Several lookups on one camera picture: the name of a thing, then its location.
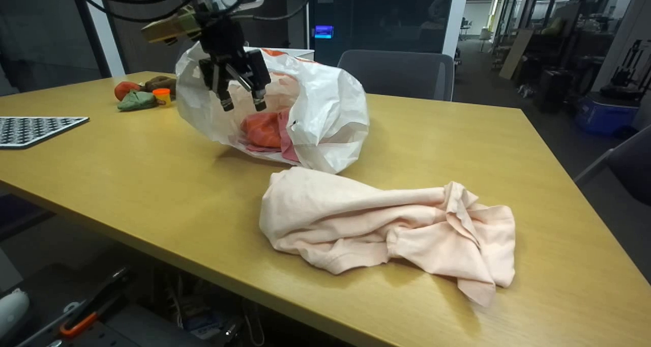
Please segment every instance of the blue bin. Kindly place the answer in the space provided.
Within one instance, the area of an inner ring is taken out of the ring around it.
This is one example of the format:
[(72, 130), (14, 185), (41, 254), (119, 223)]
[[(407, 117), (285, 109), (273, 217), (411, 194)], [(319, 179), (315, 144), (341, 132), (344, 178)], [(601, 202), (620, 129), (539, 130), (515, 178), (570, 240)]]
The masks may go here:
[(617, 129), (630, 125), (639, 106), (626, 106), (632, 102), (608, 99), (589, 93), (579, 100), (575, 122), (584, 131), (612, 135)]

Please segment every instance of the wooden table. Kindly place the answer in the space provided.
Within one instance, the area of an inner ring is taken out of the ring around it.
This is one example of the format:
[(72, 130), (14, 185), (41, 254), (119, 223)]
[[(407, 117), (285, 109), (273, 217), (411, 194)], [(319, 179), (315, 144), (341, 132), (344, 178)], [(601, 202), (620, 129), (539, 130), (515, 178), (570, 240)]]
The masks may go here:
[[(142, 82), (154, 73), (127, 77)], [(91, 121), (0, 152), (10, 191), (359, 345), (648, 345), (651, 287), (520, 110), (368, 95), (370, 134), (341, 175), (382, 189), (455, 180), (511, 206), (516, 277), (493, 305), (400, 262), (339, 276), (275, 252), (258, 229), (270, 174), (175, 108), (120, 113), (123, 78), (0, 99), (0, 115)]]

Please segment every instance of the white plastic bag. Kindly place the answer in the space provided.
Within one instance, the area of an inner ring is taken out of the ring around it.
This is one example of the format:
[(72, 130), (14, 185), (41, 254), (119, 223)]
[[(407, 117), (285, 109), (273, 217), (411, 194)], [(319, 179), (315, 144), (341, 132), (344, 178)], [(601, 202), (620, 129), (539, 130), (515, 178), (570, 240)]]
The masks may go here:
[[(265, 95), (265, 112), (291, 106), (286, 128), (300, 164), (335, 174), (355, 162), (369, 125), (361, 83), (336, 67), (266, 49), (262, 55), (272, 73)], [(179, 114), (210, 140), (254, 157), (296, 165), (297, 162), (284, 159), (281, 153), (246, 149), (240, 124), (245, 117), (256, 113), (251, 94), (239, 83), (231, 82), (228, 91), (235, 108), (224, 112), (218, 97), (205, 86), (198, 66), (199, 60), (208, 57), (197, 43), (176, 63)]]

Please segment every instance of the orange cup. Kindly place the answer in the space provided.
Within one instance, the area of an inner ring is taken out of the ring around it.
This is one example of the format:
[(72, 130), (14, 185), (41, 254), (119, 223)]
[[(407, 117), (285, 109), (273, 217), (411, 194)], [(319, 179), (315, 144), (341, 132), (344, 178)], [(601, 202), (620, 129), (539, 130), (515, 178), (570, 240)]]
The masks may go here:
[(156, 99), (163, 102), (163, 106), (172, 106), (172, 99), (169, 96), (170, 94), (169, 89), (165, 89), (165, 88), (154, 89), (152, 91), (152, 94), (154, 94)]

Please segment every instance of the checkerboard pattern board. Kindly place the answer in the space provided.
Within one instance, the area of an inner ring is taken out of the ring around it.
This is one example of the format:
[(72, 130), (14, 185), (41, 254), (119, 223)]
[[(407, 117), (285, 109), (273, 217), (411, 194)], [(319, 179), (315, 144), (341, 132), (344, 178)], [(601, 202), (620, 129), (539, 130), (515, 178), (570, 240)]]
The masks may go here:
[(77, 125), (88, 117), (0, 117), (0, 149), (24, 149)]

